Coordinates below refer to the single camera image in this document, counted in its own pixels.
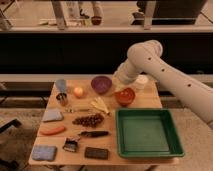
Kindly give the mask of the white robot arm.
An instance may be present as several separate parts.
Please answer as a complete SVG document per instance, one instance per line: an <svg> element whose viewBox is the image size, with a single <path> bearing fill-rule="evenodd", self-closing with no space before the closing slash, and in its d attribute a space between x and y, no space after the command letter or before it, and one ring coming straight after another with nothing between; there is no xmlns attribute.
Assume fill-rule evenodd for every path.
<svg viewBox="0 0 213 171"><path fill-rule="evenodd" d="M115 84L118 87L131 84L145 72L213 129L213 88L164 62L162 53L163 47L157 40L133 44L127 50L127 59L113 74Z"/></svg>

